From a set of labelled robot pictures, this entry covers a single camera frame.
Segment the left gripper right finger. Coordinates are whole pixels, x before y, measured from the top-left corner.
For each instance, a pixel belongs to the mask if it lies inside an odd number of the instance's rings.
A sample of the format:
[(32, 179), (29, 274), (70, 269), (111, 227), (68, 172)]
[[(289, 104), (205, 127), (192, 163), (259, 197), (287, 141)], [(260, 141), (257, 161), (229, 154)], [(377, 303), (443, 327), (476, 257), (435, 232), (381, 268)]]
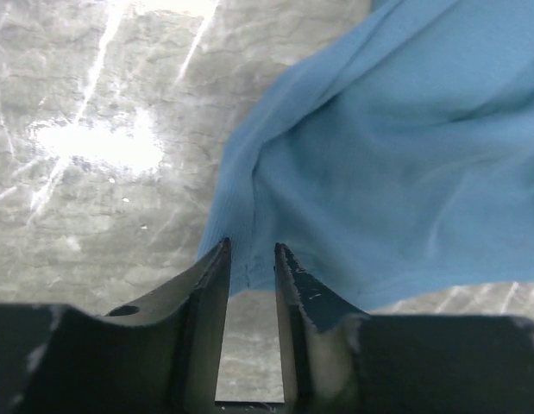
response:
[(534, 322), (370, 315), (275, 248), (289, 413), (534, 413)]

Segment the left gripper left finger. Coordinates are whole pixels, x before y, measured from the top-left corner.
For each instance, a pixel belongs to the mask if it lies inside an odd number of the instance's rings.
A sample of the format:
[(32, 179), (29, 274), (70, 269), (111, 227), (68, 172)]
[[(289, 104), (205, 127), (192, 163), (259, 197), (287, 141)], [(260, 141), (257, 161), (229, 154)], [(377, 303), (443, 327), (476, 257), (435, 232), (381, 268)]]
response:
[(0, 413), (210, 413), (230, 244), (103, 316), (0, 304)]

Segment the blue tank top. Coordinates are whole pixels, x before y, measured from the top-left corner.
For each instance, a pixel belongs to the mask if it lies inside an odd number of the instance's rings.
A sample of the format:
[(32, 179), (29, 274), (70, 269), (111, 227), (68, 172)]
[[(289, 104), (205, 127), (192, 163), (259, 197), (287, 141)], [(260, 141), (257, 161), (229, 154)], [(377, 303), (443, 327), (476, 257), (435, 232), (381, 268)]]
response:
[(284, 243), (373, 310), (534, 282), (534, 1), (376, 1), (229, 137), (199, 253), (273, 286)]

